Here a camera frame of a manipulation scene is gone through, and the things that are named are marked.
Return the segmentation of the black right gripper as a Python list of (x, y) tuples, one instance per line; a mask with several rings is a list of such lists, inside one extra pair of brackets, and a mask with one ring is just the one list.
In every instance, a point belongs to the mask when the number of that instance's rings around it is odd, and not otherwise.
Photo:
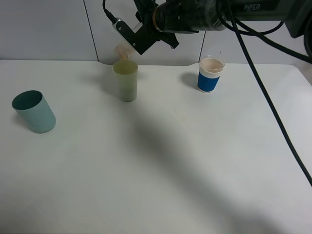
[(170, 45), (172, 49), (178, 47), (175, 36), (178, 34), (194, 34), (198, 30), (192, 29), (186, 22), (191, 2), (189, 0), (167, 0), (158, 5), (154, 0), (136, 0), (137, 16), (140, 16), (143, 31), (160, 36), (160, 39)]

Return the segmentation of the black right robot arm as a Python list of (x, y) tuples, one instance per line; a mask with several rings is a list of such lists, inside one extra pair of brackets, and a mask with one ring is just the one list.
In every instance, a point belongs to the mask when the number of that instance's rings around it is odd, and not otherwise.
[[(221, 31), (225, 27), (217, 15), (220, 9), (229, 21), (223, 0), (136, 0), (137, 18), (148, 21), (158, 33), (193, 34)], [(306, 52), (312, 53), (312, 2), (310, 0), (232, 0), (230, 8), (241, 21), (281, 21), (291, 37), (304, 37)]]

